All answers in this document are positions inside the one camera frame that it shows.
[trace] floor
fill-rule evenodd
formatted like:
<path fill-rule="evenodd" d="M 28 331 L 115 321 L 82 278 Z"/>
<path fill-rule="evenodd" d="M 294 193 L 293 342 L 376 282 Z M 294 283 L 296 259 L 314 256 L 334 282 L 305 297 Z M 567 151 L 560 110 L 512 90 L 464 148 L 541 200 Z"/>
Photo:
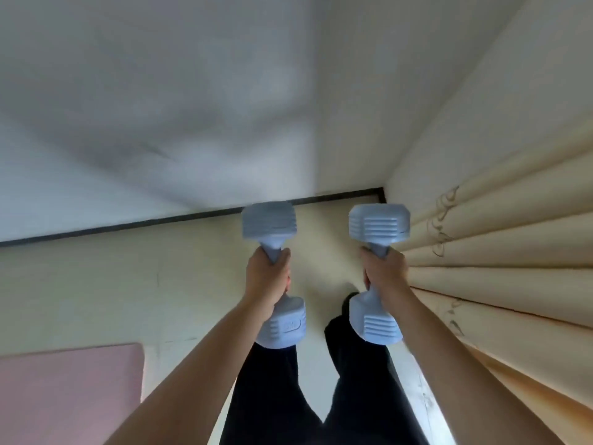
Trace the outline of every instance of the floor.
<path fill-rule="evenodd" d="M 376 200 L 298 206 L 298 234 L 288 243 L 292 293 L 307 303 L 301 386 L 322 418 L 337 381 L 322 330 L 344 296 L 363 287 L 347 215 L 367 202 Z M 145 397 L 240 299 L 255 246 L 241 239 L 240 216 L 230 215 L 0 249 L 0 355 L 140 342 Z M 390 350 L 430 442 L 454 443 L 405 344 Z"/>

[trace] curtain fold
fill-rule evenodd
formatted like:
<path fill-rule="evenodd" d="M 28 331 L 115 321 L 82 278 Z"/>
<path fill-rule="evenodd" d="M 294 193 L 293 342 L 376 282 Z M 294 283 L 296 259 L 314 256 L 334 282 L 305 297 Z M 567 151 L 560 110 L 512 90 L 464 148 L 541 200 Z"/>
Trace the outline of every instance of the curtain fold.
<path fill-rule="evenodd" d="M 469 348 L 517 398 L 523 401 L 567 445 L 593 443 L 593 410 L 501 362 Z"/>
<path fill-rule="evenodd" d="M 414 248 L 404 254 L 411 266 L 593 267 L 593 212 Z"/>
<path fill-rule="evenodd" d="M 593 210 L 593 152 L 531 174 L 410 229 L 410 250 Z"/>
<path fill-rule="evenodd" d="M 412 213 L 411 224 L 590 150 L 593 150 L 593 116 L 588 114 L 444 193 L 431 208 Z"/>
<path fill-rule="evenodd" d="M 408 280 L 423 290 L 593 328 L 593 269 L 412 267 Z"/>
<path fill-rule="evenodd" d="M 463 343 L 593 408 L 593 330 L 416 288 L 413 291 Z"/>

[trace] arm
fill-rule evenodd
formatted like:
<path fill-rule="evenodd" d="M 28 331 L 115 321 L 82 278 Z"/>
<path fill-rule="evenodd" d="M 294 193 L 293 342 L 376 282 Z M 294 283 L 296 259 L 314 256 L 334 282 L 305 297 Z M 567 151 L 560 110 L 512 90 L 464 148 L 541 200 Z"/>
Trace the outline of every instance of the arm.
<path fill-rule="evenodd" d="M 404 255 L 363 249 L 365 282 L 402 330 L 459 445 L 561 445 L 560 439 L 475 359 L 412 293 Z"/>
<path fill-rule="evenodd" d="M 245 295 L 138 406 L 106 445 L 205 445 L 263 322 L 290 281 L 290 250 L 271 264 L 258 248 Z"/>

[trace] leg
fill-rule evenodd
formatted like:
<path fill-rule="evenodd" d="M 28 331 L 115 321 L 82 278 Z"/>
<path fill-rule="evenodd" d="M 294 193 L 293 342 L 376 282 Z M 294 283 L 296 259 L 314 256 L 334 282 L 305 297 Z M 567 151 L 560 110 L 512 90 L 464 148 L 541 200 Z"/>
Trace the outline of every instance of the leg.
<path fill-rule="evenodd" d="M 254 344 L 237 377 L 220 444 L 298 444 L 321 424 L 298 385 L 296 346 Z"/>
<path fill-rule="evenodd" d="M 361 339 L 350 326 L 345 300 L 342 315 L 325 330 L 327 347 L 340 376 L 328 433 L 381 438 L 392 444 L 427 445 L 386 346 Z"/>

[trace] person's left arm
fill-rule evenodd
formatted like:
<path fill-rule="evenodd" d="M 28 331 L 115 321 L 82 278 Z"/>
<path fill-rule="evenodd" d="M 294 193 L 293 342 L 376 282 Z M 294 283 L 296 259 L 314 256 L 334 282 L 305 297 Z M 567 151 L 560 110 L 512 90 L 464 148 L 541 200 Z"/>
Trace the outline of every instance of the person's left arm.
<path fill-rule="evenodd" d="M 290 250 L 271 264 L 258 248 L 245 295 L 143 401 L 106 445 L 206 445 L 263 322 L 290 281 Z"/>

